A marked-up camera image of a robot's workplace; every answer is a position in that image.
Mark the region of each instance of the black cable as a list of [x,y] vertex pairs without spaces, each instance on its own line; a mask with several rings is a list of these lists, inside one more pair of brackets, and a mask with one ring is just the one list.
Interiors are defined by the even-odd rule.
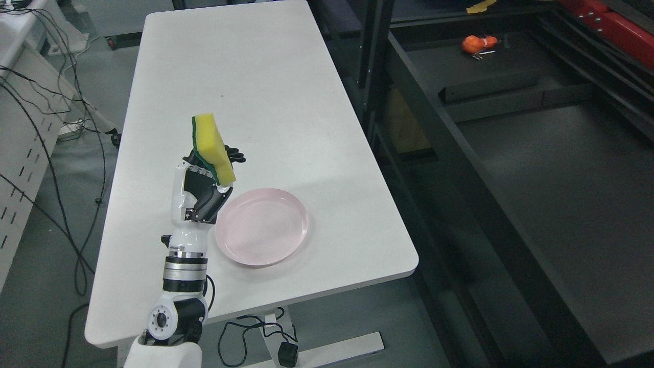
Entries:
[[32,116],[27,112],[27,109],[25,108],[25,106],[23,105],[23,103],[22,103],[22,102],[21,102],[21,101],[16,97],[16,95],[14,95],[14,94],[9,90],[9,88],[7,88],[5,85],[0,84],[0,87],[2,87],[2,89],[4,89],[5,91],[7,91],[7,93],[9,94],[9,96],[11,96],[11,97],[14,99],[14,101],[16,101],[16,103],[17,103],[17,104],[20,106],[20,108],[23,110],[23,113],[25,113],[25,116],[27,117],[27,119],[29,120],[29,122],[32,124],[32,127],[34,128],[34,131],[37,133],[37,137],[38,137],[38,139],[39,139],[39,143],[41,144],[41,147],[43,148],[43,152],[45,153],[45,156],[46,156],[46,158],[48,159],[48,167],[50,168],[50,173],[52,174],[52,181],[54,182],[54,188],[55,188],[55,191],[56,191],[56,194],[57,194],[57,201],[59,202],[59,208],[60,208],[60,210],[61,210],[61,216],[63,217],[63,226],[64,226],[64,228],[66,229],[66,233],[67,233],[69,236],[71,236],[71,230],[70,230],[70,228],[68,227],[68,220],[67,220],[67,218],[66,218],[66,212],[65,212],[65,210],[64,210],[64,208],[63,208],[63,202],[61,201],[61,194],[60,194],[60,191],[59,191],[59,183],[58,183],[58,181],[57,181],[57,175],[56,175],[55,172],[54,172],[54,167],[53,167],[53,165],[52,165],[52,160],[50,159],[50,155],[48,154],[48,149],[47,149],[47,147],[45,146],[45,141],[43,140],[43,137],[41,136],[41,132],[40,132],[39,129],[37,128],[36,123],[34,123],[34,119],[32,119]]
[[[102,203],[102,200],[103,200],[103,197],[104,197],[104,194],[105,194],[105,185],[106,185],[106,181],[107,181],[107,162],[106,162],[106,157],[105,157],[105,149],[104,149],[104,146],[102,145],[102,140],[100,138],[100,132],[97,129],[97,124],[95,123],[95,119],[93,118],[93,115],[89,111],[89,107],[91,107],[92,109],[95,109],[95,108],[90,106],[86,101],[84,101],[84,96],[82,94],[82,90],[80,89],[79,78],[78,78],[78,75],[77,75],[77,61],[73,59],[72,52],[71,52],[71,50],[69,48],[69,45],[68,45],[69,44],[68,34],[66,34],[65,32],[63,32],[63,34],[62,34],[62,30],[60,29],[60,27],[54,21],[53,15],[51,13],[49,13],[47,10],[44,10],[44,9],[21,9],[21,10],[18,10],[18,11],[13,10],[13,9],[11,9],[11,10],[8,9],[8,10],[5,10],[3,12],[8,13],[8,14],[25,14],[25,13],[28,13],[28,12],[29,13],[36,13],[36,14],[41,15],[45,20],[47,20],[52,25],[52,27],[54,28],[54,31],[59,36],[58,39],[53,36],[52,32],[48,29],[45,22],[41,18],[36,16],[38,21],[44,26],[46,32],[49,34],[51,39],[53,39],[55,41],[55,43],[60,48],[60,50],[65,50],[65,54],[63,55],[64,56],[64,63],[61,65],[61,67],[59,69],[59,75],[58,75],[58,79],[57,79],[57,86],[58,86],[59,91],[60,91],[59,94],[64,96],[64,93],[61,90],[61,77],[62,77],[62,74],[63,74],[64,67],[66,66],[66,63],[67,63],[66,56],[68,56],[68,59],[70,60],[70,63],[71,63],[71,68],[73,70],[74,88],[75,88],[75,90],[77,92],[77,95],[79,97],[79,100],[74,100],[72,98],[68,98],[68,100],[80,101],[82,103],[83,108],[84,108],[84,116],[86,116],[86,114],[88,114],[89,117],[90,117],[90,120],[91,120],[91,122],[92,122],[92,124],[94,126],[94,129],[92,131],[94,131],[96,133],[98,142],[100,144],[100,150],[101,150],[101,153],[102,153],[103,180],[102,180],[102,187],[101,187],[101,190],[100,190],[100,195],[95,200],[96,203],[97,203],[97,206],[95,208],[94,220],[91,223],[91,227],[89,228],[86,239],[84,240],[84,243],[83,243],[83,245],[81,247],[81,251],[83,252],[84,249],[86,248],[87,244],[88,244],[88,240],[90,239],[93,228],[95,227],[95,224],[97,222],[97,216],[98,216],[98,213],[99,213],[100,204]],[[63,46],[59,44],[58,40],[60,40],[63,43]],[[86,294],[86,271],[84,270],[83,267],[82,267],[82,274],[84,275],[84,290],[82,292],[79,291],[78,284],[77,284],[77,272],[78,272],[78,268],[81,265],[82,265],[82,263],[80,262],[80,259],[78,258],[77,262],[75,264],[75,287],[76,287],[77,293],[80,296],[83,296],[83,295]]]
[[83,124],[81,125],[81,128],[84,129],[84,130],[88,130],[89,132],[93,132],[93,133],[101,133],[99,130],[95,130],[95,129],[87,128],[87,127],[85,127],[85,125],[83,125]]
[[9,83],[9,81],[8,81],[6,78],[4,78],[4,77],[0,77],[0,79],[3,80],[3,84],[5,84],[5,85],[11,87],[11,89],[14,91],[14,93],[15,93],[15,94],[16,94],[16,95],[17,95],[21,100],[23,100],[24,102],[27,102],[27,103],[29,103],[30,105],[34,106],[37,110],[39,110],[39,112],[40,112],[41,114],[43,114],[43,115],[55,115],[55,116],[57,116],[57,118],[61,121],[62,124],[66,124],[66,122],[63,121],[63,119],[62,119],[59,115],[60,115],[60,114],[70,113],[70,112],[71,112],[70,109],[68,109],[68,110],[64,110],[64,111],[54,111],[54,110],[52,109],[52,106],[50,105],[50,101],[46,99],[46,101],[48,102],[48,110],[51,111],[51,113],[46,113],[45,111],[41,110],[41,108],[40,108],[36,103],[33,103],[32,101],[29,101],[28,99],[24,98],[24,97],[23,97],[23,96],[18,92],[18,90],[16,89],[16,87],[12,86],[11,83]]
[[211,307],[213,306],[213,301],[214,301],[214,299],[216,297],[216,284],[213,283],[213,279],[211,278],[211,276],[207,275],[207,279],[209,280],[209,282],[211,282],[211,290],[212,290],[211,291],[211,302],[209,303],[209,307],[207,308],[207,311],[210,311]]
[[[41,93],[41,91],[37,90],[37,88],[34,87],[33,82],[29,82],[29,86],[32,88],[34,92],[38,93],[38,95],[40,95],[45,100],[45,102],[48,104],[48,110],[52,111],[52,106],[50,105],[50,99],[47,98],[43,93]],[[66,106],[68,106],[68,112],[72,111],[68,103],[66,103]]]
[[[554,12],[553,13],[557,18],[559,18],[562,22],[564,22],[568,27],[571,27],[576,33],[584,33],[582,32],[581,29],[578,27],[574,26],[572,22],[564,17],[563,15]],[[606,52],[610,52],[614,56],[620,58],[624,62],[629,63],[631,66],[637,67],[641,72],[647,74],[649,77],[654,77],[654,71],[650,70],[647,68],[642,62],[638,61],[635,59],[632,55],[627,54],[624,50],[621,50],[618,46],[616,46],[613,43],[607,43],[607,42],[600,42],[596,41],[595,39],[592,39],[589,35],[588,32],[585,32],[585,34],[581,35],[585,39],[587,39],[591,44],[594,46],[601,48],[602,50]]]
[[24,75],[23,73],[20,73],[19,71],[16,71],[16,70],[13,70],[12,68],[7,67],[7,66],[5,66],[5,65],[0,65],[0,70],[6,70],[6,71],[8,71],[8,72],[10,72],[10,73],[13,73],[13,74],[15,74],[17,77],[19,77],[19,78],[21,78],[21,79],[24,79],[24,80],[28,81],[30,84],[31,84],[31,83],[34,83],[34,84],[36,84],[37,86],[39,86],[39,88],[41,88],[42,90],[48,91],[49,93],[56,94],[56,95],[58,95],[58,96],[61,96],[61,97],[65,98],[65,99],[68,100],[68,101],[71,101],[71,102],[81,102],[81,101],[82,101],[82,100],[79,100],[79,99],[76,99],[76,98],[70,98],[70,97],[66,96],[64,93],[57,92],[57,91],[53,91],[53,90],[51,90],[51,89],[49,89],[49,88],[47,88],[47,87],[44,87],[43,85],[41,85],[41,83],[35,81],[34,79],[29,78],[28,76]]
[[[631,71],[627,66],[625,66],[624,64],[622,64],[620,61],[616,60],[616,59],[614,58],[614,56],[616,56],[615,53],[609,51],[609,50],[611,50],[611,49],[608,49],[606,46],[604,46],[604,45],[603,45],[602,43],[600,43],[599,41],[596,41],[596,40],[590,38],[588,35],[584,34],[584,32],[582,32],[582,31],[581,31],[578,27],[576,27],[573,23],[571,23],[569,20],[565,19],[564,16],[562,16],[562,15],[560,15],[560,14],[557,14],[557,13],[554,13],[554,14],[555,14],[555,16],[558,17],[558,19],[559,19],[563,24],[565,24],[565,25],[568,27],[568,29],[571,29],[571,30],[572,30],[573,32],[575,32],[577,35],[579,35],[580,37],[582,37],[584,41],[586,41],[586,42],[590,43],[591,45],[595,46],[595,49],[596,49],[599,53],[601,53],[601,54],[604,55],[608,60],[610,60],[611,62],[613,62],[614,65],[616,65],[617,67],[619,67],[620,69],[622,69],[623,73],[626,73],[629,77],[631,77],[631,81],[632,81],[634,84],[639,84],[638,87],[640,87],[640,88],[644,88],[644,89],[646,89],[646,90],[649,92],[649,94],[654,95],[654,88],[652,88],[651,86],[649,86],[649,85],[648,85],[648,84],[647,84],[643,79],[641,79],[639,76],[637,76],[635,73],[633,73],[633,72],[632,72],[632,71]],[[539,17],[538,20],[539,20],[541,23],[545,23],[545,24],[547,24],[548,26],[551,25],[551,24],[549,24],[549,22],[548,22],[547,20],[545,20],[544,18]]]
[[173,341],[173,343],[170,344],[170,346],[174,346],[176,343],[178,343],[183,338],[184,338],[184,335],[180,336],[177,340]]
[[77,254],[79,257],[82,258],[82,261],[86,265],[86,268],[88,268],[88,270],[92,274],[95,274],[95,270],[91,267],[91,265],[89,265],[87,260],[82,256],[80,250],[77,249],[77,246],[75,245],[75,242],[73,241],[73,238],[71,238],[71,236],[66,233],[66,231],[61,227],[61,225],[59,225],[59,223],[54,218],[52,218],[52,216],[48,215],[48,213],[45,212],[44,209],[42,209],[38,204],[36,204],[32,198],[28,197],[28,195],[25,193],[25,191],[23,191],[21,188],[17,187],[16,184],[14,184],[8,177],[4,176],[1,172],[0,172],[0,177],[2,179],[4,179],[7,183],[9,183],[9,185],[11,185],[14,189],[16,189],[23,196],[23,198],[28,200],[29,203],[32,204],[32,206],[34,206],[39,212],[41,212],[45,217],[47,217],[54,224],[54,226],[57,229],[59,229],[59,231],[61,231],[61,233],[70,242],[71,246],[73,247],[73,251],[75,251],[75,254]]
[[[277,307],[277,309],[281,310],[282,314],[279,316],[279,318],[282,318],[284,316],[284,314],[285,314],[284,308]],[[255,320],[257,320],[257,323],[255,323],[253,325],[242,325],[240,323],[235,323],[235,322],[231,322],[231,321],[227,322],[227,323],[225,323],[225,326],[223,327],[222,332],[220,333],[220,337],[218,338],[218,346],[217,346],[218,357],[220,358],[220,362],[223,365],[227,366],[227,367],[240,367],[245,362],[245,360],[247,359],[247,343],[245,342],[245,334],[247,333],[247,331],[250,331],[251,329],[263,328],[262,331],[263,331],[264,338],[270,337],[270,336],[272,336],[272,335],[274,335],[276,333],[279,333],[279,334],[282,335],[282,337],[284,338],[284,340],[286,342],[288,342],[289,339],[293,340],[294,342],[298,341],[298,338],[297,338],[298,334],[297,334],[295,325],[293,325],[293,336],[291,336],[288,333],[284,332],[284,327],[282,327],[282,325],[280,325],[279,323],[264,322],[261,318],[259,318],[258,316],[253,316],[252,314],[248,314],[246,316],[240,316],[240,317],[237,317],[236,319],[237,320],[242,320],[242,319],[245,319],[245,318],[254,318]],[[222,352],[220,351],[220,344],[222,343],[222,338],[224,337],[225,332],[227,331],[227,328],[229,326],[231,326],[231,325],[243,328],[243,332],[241,333],[241,340],[243,341],[243,359],[241,359],[241,361],[239,363],[236,363],[236,364],[227,363],[225,361],[225,359],[223,358],[223,356],[222,356]],[[273,331],[273,332],[271,332],[269,334],[266,334],[265,327],[266,326],[273,326],[273,325],[277,326],[279,328],[279,330]]]
[[68,358],[68,350],[71,347],[71,332],[73,330],[73,317],[75,317],[75,314],[79,312],[80,310],[88,307],[88,303],[84,303],[80,306],[78,306],[68,317],[68,332],[66,333],[66,347],[63,349],[63,359],[61,360],[61,368],[65,368],[66,366],[66,359]]

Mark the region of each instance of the orange object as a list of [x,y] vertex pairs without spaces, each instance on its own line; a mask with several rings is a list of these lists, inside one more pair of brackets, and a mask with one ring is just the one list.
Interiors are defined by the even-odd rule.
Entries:
[[496,43],[497,38],[493,36],[488,36],[480,39],[475,35],[471,35],[467,36],[466,39],[463,40],[461,48],[463,48],[463,51],[467,52],[468,54],[474,54],[476,52],[482,51],[484,48],[491,48],[495,46]]

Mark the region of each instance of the floor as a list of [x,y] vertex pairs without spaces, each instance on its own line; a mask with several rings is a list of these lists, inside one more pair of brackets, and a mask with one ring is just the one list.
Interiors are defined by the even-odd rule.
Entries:
[[[88,17],[74,22],[92,32]],[[138,46],[111,51],[103,39],[78,57],[78,75],[84,96],[110,121],[121,126],[128,104]],[[53,59],[58,67],[60,59]],[[105,151],[107,201],[118,155],[102,137]],[[52,161],[73,237],[82,243],[95,212],[103,180],[103,160],[98,138],[84,132],[77,140],[59,142]],[[52,177],[46,174],[36,201],[60,219]],[[105,207],[101,204],[97,224],[84,256],[95,264]],[[88,277],[86,293],[76,293],[76,257],[66,239],[37,211],[27,223],[4,290],[0,295],[0,367],[60,366],[66,343],[69,316],[88,302],[93,283]],[[77,274],[80,286],[83,277]],[[380,331],[385,350],[358,358],[340,367],[446,367],[447,361],[411,277],[315,299],[291,307],[298,328],[300,348],[308,349]],[[116,348],[99,349],[84,340],[86,309],[72,319],[67,367],[115,367]],[[221,367],[216,344],[223,323],[205,326],[200,346],[204,367]],[[244,365],[269,359],[260,335],[247,335],[248,356]],[[240,336],[228,335],[223,345],[228,362],[241,359]]]

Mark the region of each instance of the yellow sponge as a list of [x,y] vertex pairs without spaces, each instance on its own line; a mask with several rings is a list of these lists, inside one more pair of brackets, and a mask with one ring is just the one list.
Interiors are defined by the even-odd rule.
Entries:
[[196,115],[193,124],[193,150],[212,172],[218,185],[229,185],[236,181],[232,163],[225,151],[213,114]]

